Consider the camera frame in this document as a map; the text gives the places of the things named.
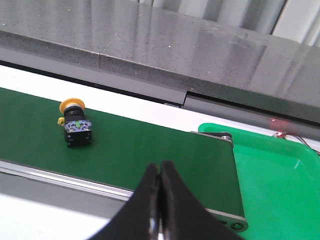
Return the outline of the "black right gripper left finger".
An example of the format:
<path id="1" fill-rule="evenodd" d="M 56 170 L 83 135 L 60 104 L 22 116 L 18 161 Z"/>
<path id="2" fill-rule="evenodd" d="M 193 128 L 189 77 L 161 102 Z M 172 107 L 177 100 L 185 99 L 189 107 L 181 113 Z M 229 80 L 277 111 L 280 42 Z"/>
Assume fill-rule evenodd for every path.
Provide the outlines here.
<path id="1" fill-rule="evenodd" d="M 144 175 L 129 200 L 91 240 L 157 240 L 160 216 L 158 168 L 146 167 Z"/>

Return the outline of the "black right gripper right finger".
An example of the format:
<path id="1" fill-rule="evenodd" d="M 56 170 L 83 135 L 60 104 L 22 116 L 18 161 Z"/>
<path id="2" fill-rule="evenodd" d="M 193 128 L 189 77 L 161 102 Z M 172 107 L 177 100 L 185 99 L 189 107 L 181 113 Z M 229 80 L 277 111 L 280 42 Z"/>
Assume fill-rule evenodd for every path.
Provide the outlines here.
<path id="1" fill-rule="evenodd" d="M 240 240 L 192 194 L 171 161 L 161 163 L 162 227 L 166 240 Z"/>

